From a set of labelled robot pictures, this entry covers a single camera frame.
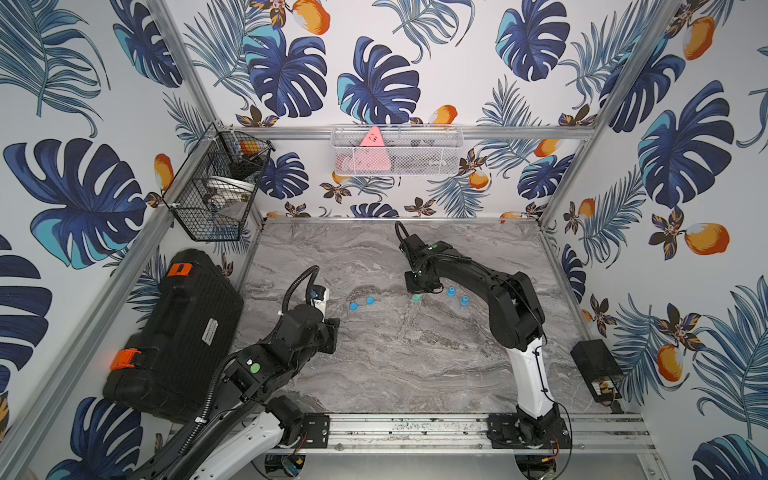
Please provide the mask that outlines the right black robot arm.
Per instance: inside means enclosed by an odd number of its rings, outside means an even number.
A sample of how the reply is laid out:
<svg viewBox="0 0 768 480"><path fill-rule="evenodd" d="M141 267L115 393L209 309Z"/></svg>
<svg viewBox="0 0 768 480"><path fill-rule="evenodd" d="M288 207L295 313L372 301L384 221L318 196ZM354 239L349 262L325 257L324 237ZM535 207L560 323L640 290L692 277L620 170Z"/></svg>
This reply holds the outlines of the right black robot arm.
<svg viewBox="0 0 768 480"><path fill-rule="evenodd" d="M401 221L395 223L395 233L410 266L404 274L409 293L436 294L448 279L487 304L490 332L509 356L517 390L514 412L488 416L492 447L570 450L570 416L549 387L543 360L545 315L529 276L493 270L444 241L427 244Z"/></svg>

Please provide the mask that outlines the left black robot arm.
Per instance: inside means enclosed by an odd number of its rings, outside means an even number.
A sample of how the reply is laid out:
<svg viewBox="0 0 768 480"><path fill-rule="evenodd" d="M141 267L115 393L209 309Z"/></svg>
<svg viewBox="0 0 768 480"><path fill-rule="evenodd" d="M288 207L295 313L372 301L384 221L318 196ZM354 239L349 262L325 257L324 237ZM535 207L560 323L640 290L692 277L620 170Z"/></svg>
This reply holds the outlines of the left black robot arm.
<svg viewBox="0 0 768 480"><path fill-rule="evenodd" d="M318 353L331 355L340 321L328 318L328 291L313 265L289 286L272 331L228 355L202 409L133 473L133 479L228 479L257 456L304 442L304 412L278 390Z"/></svg>

